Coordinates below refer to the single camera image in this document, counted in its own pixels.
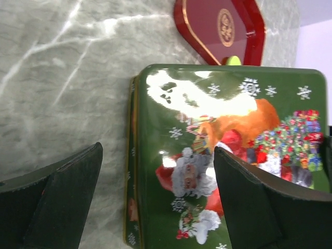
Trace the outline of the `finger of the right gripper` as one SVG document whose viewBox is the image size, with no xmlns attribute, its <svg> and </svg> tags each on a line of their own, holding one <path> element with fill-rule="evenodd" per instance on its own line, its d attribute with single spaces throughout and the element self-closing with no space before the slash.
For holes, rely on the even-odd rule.
<svg viewBox="0 0 332 249">
<path fill-rule="evenodd" d="M 321 158 L 323 163 L 323 169 L 328 178 L 329 191 L 331 192 L 331 180 L 332 180 L 332 151 L 331 151 L 331 136 L 323 136 L 321 143 Z"/>
</svg>

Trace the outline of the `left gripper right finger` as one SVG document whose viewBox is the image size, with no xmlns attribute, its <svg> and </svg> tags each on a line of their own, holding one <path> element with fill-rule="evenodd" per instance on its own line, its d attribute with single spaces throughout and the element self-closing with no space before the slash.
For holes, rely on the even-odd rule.
<svg viewBox="0 0 332 249">
<path fill-rule="evenodd" d="M 214 169 L 233 248 L 331 248 L 331 194 L 285 181 L 221 147 Z"/>
</svg>

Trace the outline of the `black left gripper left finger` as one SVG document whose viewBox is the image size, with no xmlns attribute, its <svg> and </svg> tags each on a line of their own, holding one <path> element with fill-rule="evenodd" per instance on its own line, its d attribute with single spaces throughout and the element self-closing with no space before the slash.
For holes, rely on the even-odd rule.
<svg viewBox="0 0 332 249">
<path fill-rule="evenodd" d="M 103 160 L 97 142 L 1 182 L 1 248 L 78 248 Z"/>
</svg>

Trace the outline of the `gold tin lid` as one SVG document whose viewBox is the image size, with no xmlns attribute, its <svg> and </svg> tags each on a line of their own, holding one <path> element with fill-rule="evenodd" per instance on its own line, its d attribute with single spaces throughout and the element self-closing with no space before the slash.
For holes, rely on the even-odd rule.
<svg viewBox="0 0 332 249">
<path fill-rule="evenodd" d="M 316 70 L 154 64 L 136 77 L 134 145 L 141 248 L 233 248 L 214 169 L 221 147 L 296 185 L 329 191 Z"/>
</svg>

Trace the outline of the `green gold cookie tin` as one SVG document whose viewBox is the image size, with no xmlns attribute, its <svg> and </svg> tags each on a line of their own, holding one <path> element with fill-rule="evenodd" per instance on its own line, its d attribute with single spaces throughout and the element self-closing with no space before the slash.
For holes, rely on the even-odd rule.
<svg viewBox="0 0 332 249">
<path fill-rule="evenodd" d="M 127 153 L 125 166 L 123 239 L 131 248 L 141 248 L 141 233 L 136 197 L 135 145 L 134 145 L 134 88 L 135 80 L 130 80 L 127 121 Z"/>
</svg>

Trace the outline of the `red rectangular tray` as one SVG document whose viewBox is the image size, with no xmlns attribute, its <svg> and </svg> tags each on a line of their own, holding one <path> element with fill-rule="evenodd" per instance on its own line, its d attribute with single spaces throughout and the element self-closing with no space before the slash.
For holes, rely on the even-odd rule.
<svg viewBox="0 0 332 249">
<path fill-rule="evenodd" d="M 181 0 L 174 3 L 179 33 L 209 65 L 224 65 L 231 56 L 260 66 L 266 27 L 253 0 Z"/>
</svg>

